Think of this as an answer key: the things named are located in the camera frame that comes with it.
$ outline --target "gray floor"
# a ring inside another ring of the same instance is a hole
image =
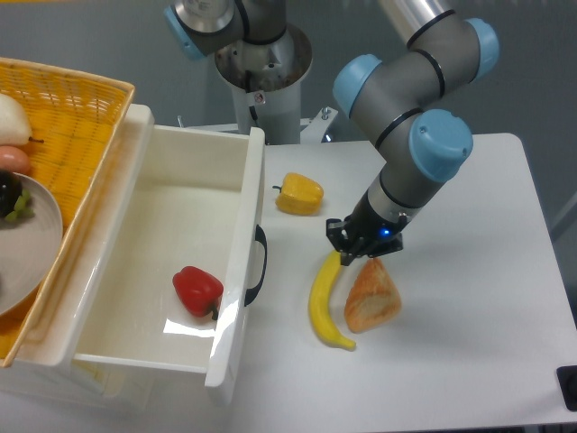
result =
[[[228,89],[209,60],[180,53],[162,17],[169,0],[93,0],[56,4],[1,4],[0,56],[81,69],[130,81],[136,103],[152,109],[157,124],[234,122]],[[572,135],[577,98],[577,1],[452,1],[463,18],[480,17],[501,41],[501,61],[486,78],[447,96],[437,106],[462,117],[476,134],[509,132],[526,146],[548,222],[577,190],[577,148]],[[405,52],[375,0],[289,0],[289,20],[314,50],[304,81],[303,116],[336,106],[338,71],[373,53],[385,63]],[[339,140],[362,139],[340,116]],[[577,227],[556,243],[572,306],[577,309]]]

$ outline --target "banana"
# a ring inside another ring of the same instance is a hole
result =
[[[308,315],[318,337],[327,345],[354,350],[356,343],[336,327],[331,318],[328,301],[334,282],[341,272],[341,255],[332,251],[319,269],[308,298]]]

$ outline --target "robotic arm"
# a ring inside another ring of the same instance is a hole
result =
[[[361,56],[344,67],[333,87],[339,106],[387,162],[349,216],[326,221],[343,265],[403,248],[400,232],[472,151],[463,120],[422,107],[482,77],[499,58],[491,27],[479,19],[462,21],[444,0],[381,5],[409,53],[388,67]]]
[[[187,57],[215,54],[241,134],[258,126],[271,144],[300,143],[300,82],[313,57],[284,0],[177,0],[164,15]]]
[[[343,265],[403,248],[401,231],[472,151],[463,120],[423,107],[482,77],[499,58],[492,28],[461,20],[445,0],[380,4],[408,53],[387,67],[361,56],[333,88],[339,106],[387,162],[349,216],[326,221]],[[242,134],[257,125],[271,143],[299,143],[299,82],[312,51],[304,33],[287,24],[284,0],[177,0],[165,16],[191,59],[215,54],[236,96]]]

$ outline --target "red bell pepper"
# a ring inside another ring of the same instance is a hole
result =
[[[172,284],[180,301],[194,317],[203,318],[213,313],[213,320],[218,318],[224,287],[216,277],[194,266],[186,266],[172,277]]]

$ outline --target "blue joint cap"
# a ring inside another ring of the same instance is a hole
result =
[[[351,60],[337,75],[333,84],[333,96],[347,117],[351,117],[353,104],[369,75],[382,63],[372,54],[364,54]]]
[[[471,130],[448,111],[429,110],[411,125],[408,148],[425,176],[444,183],[457,174],[471,154]]]
[[[172,30],[172,34],[177,38],[180,43],[180,48],[184,51],[185,55],[191,60],[201,60],[206,57],[201,50],[198,49],[196,44],[192,42],[190,36],[187,35],[185,30],[182,28],[182,24],[174,13],[174,10],[169,6],[164,9],[164,17]]]
[[[477,79],[490,72],[497,64],[500,54],[499,38],[493,28],[483,20],[472,18],[466,21],[475,29],[477,37],[479,38],[479,69],[474,78]]]

